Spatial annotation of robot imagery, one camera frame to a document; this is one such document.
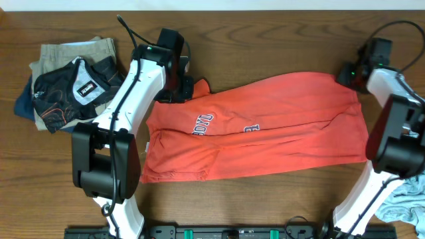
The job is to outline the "red printed t-shirt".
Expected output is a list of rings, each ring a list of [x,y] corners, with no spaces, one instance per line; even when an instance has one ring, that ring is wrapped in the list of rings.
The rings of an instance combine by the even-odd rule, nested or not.
[[[192,100],[156,103],[143,183],[210,181],[365,161],[357,94],[331,74],[295,72]]]

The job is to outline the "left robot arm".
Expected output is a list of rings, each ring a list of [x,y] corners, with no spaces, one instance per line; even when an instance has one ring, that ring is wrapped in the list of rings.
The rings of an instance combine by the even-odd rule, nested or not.
[[[193,94],[183,46],[141,44],[111,104],[91,123],[72,132],[72,180],[94,199],[113,238],[140,238],[144,217],[135,190],[141,175],[135,137],[150,105],[183,103]]]

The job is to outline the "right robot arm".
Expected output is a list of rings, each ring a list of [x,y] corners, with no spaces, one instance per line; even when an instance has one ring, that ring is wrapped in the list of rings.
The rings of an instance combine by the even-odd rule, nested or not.
[[[382,108],[367,140],[365,168],[323,227],[324,238],[360,238],[386,198],[424,170],[424,98],[399,70],[382,64],[347,63],[337,83],[373,95]]]

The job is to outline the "light blue grey garment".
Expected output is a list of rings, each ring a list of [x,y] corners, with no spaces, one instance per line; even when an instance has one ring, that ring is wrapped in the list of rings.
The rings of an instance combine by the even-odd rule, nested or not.
[[[424,239],[424,173],[405,180],[391,192],[375,216],[383,222],[409,223],[417,237]]]

